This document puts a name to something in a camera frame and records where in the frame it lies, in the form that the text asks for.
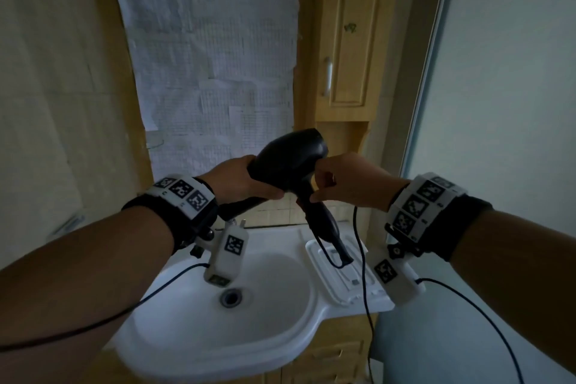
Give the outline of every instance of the hair dryer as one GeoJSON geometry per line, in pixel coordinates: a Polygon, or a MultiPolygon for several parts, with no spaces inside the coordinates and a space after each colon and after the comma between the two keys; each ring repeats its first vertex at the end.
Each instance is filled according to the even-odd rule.
{"type": "MultiPolygon", "coordinates": [[[[334,246],[343,267],[353,259],[340,240],[340,231],[332,213],[322,202],[310,202],[310,196],[314,192],[310,183],[314,165],[327,155],[328,147],[320,132],[316,129],[304,129],[268,143],[248,165],[248,173],[252,179],[294,193],[316,239],[321,238],[334,246]]],[[[218,215],[228,221],[265,201],[263,198],[250,197],[240,202],[224,204],[220,206],[218,215]]]]}

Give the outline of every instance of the cabinet door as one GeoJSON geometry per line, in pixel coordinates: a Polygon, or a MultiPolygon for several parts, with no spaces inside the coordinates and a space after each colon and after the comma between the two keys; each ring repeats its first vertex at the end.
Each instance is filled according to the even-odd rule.
{"type": "Polygon", "coordinates": [[[372,121],[396,0],[321,0],[316,121],[372,121]]]}

